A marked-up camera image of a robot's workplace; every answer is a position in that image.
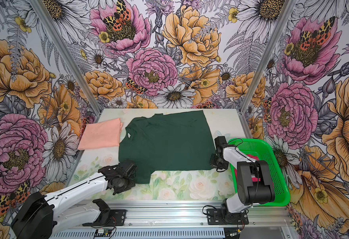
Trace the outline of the dark green t-shirt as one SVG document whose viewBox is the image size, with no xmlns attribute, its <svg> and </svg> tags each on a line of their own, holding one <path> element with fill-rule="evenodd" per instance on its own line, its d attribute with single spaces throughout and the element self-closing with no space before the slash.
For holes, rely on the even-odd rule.
<svg viewBox="0 0 349 239">
<path fill-rule="evenodd" d="M 135 163 L 137 184 L 148 184 L 155 171 L 212 168 L 215 146 L 203 111 L 138 117 L 125 129 L 118 159 Z"/>
</svg>

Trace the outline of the green plastic laundry basket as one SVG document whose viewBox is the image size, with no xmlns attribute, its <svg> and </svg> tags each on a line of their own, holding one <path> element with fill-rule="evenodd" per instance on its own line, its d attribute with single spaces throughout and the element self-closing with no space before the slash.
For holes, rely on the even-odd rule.
<svg viewBox="0 0 349 239">
<path fill-rule="evenodd" d="M 229 140 L 228 144 L 236 145 L 237 149 L 244 154 L 257 157 L 259 160 L 263 160 L 268 163 L 270 175 L 274 183 L 275 200 L 274 202 L 264 204 L 264 206 L 286 206 L 290 202 L 291 196 L 271 146 L 263 140 L 249 138 L 234 138 Z"/>
</svg>

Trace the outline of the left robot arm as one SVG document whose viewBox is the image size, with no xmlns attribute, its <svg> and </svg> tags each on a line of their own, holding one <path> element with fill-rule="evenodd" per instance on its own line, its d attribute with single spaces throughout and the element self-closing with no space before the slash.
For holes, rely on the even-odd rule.
<svg viewBox="0 0 349 239">
<path fill-rule="evenodd" d="M 102 200 L 77 206 L 84 199 L 105 191 L 119 194 L 135 186 L 136 165 L 128 160 L 114 166 L 106 166 L 97 173 L 72 186 L 56 192 L 31 194 L 23 203 L 11 223 L 18 239 L 48 239 L 75 226 L 116 226 L 116 217 Z"/>
</svg>

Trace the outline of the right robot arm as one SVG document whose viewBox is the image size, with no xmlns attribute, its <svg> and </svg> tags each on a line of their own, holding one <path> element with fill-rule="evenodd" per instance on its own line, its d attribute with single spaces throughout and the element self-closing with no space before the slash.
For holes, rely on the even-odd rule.
<svg viewBox="0 0 349 239">
<path fill-rule="evenodd" d="M 228 144 L 226 138 L 215 138 L 216 152 L 210 165 L 218 172 L 233 166 L 237 192 L 224 199 L 219 209 L 207 212 L 210 225 L 246 225 L 247 210 L 257 204 L 274 202 L 276 193 L 269 165 L 264 160 L 254 160 L 239 150 L 237 145 Z"/>
</svg>

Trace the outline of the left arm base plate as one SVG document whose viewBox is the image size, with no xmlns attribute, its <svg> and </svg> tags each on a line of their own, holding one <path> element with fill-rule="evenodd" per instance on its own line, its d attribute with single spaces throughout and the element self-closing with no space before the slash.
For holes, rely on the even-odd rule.
<svg viewBox="0 0 349 239">
<path fill-rule="evenodd" d="M 126 219 L 127 210 L 105 210 L 101 211 L 98 218 L 92 223 L 82 224 L 84 227 L 117 227 L 123 226 Z"/>
</svg>

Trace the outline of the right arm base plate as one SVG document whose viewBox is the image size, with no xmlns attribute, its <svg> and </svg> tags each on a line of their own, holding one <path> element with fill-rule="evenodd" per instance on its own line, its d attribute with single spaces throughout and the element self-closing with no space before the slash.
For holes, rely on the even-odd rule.
<svg viewBox="0 0 349 239">
<path fill-rule="evenodd" d="M 247 214 L 222 212 L 221 209 L 206 209 L 206 216 L 209 225 L 248 225 Z"/>
</svg>

